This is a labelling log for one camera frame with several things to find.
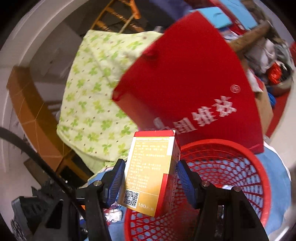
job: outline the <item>brown cardboard box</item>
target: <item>brown cardboard box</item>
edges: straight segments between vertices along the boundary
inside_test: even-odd
[[[272,112],[272,107],[270,105],[268,93],[265,86],[263,89],[263,93],[255,93],[255,101],[261,121],[262,133],[266,134],[274,114]]]
[[[128,155],[118,203],[154,217],[173,205],[180,147],[175,130],[138,131]]]

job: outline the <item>white chinese characters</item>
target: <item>white chinese characters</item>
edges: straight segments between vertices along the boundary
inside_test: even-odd
[[[236,112],[236,108],[232,107],[232,102],[228,101],[231,97],[221,96],[221,99],[215,99],[216,104],[212,106],[216,106],[216,111],[220,112],[220,117],[228,116],[232,112]]]
[[[174,127],[180,132],[180,133],[186,133],[190,131],[195,131],[196,128],[191,124],[190,120],[188,118],[183,118],[180,121],[173,122]]]
[[[217,119],[214,119],[215,115],[212,115],[212,111],[210,111],[211,108],[203,106],[198,109],[198,113],[192,112],[192,118],[197,121],[199,126],[205,126],[206,124],[209,125],[213,121],[216,121]]]

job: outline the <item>metal screw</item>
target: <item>metal screw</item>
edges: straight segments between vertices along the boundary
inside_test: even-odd
[[[241,187],[235,186],[233,187],[233,190],[235,190],[236,192],[240,192],[242,189]]]
[[[208,181],[202,181],[202,185],[204,187],[208,187],[210,185],[210,182],[208,182]]]
[[[100,180],[97,180],[97,181],[94,181],[94,185],[97,187],[97,186],[100,186],[102,185],[102,181]]]

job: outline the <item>wooden chair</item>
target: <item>wooden chair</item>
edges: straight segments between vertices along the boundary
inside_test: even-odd
[[[129,6],[131,8],[132,11],[132,15],[127,19],[124,16],[122,16],[121,14],[117,13],[113,8],[112,5],[116,2],[119,1],[122,4],[125,4],[127,6]],[[91,26],[91,29],[95,29],[95,27],[99,27],[101,30],[103,31],[108,31],[108,32],[112,32],[112,30],[102,21],[102,17],[105,14],[112,14],[113,16],[115,16],[116,18],[118,18],[120,21],[122,21],[124,23],[123,27],[121,28],[121,30],[119,31],[119,33],[122,33],[126,27],[129,27],[132,31],[140,33],[140,32],[144,32],[144,29],[141,27],[138,27],[137,25],[135,25],[134,23],[132,23],[133,19],[139,19],[140,13],[134,3],[134,0],[130,0],[130,2],[126,1],[126,0],[111,0],[107,6],[100,12],[99,16],[96,18],[96,20],[94,21],[93,25]]]

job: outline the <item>qr code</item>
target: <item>qr code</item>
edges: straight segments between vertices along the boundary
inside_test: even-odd
[[[124,196],[123,203],[125,203],[126,205],[128,205],[130,207],[136,208],[138,198],[139,198],[139,193],[138,192],[126,189],[126,193],[125,193],[125,196]]]

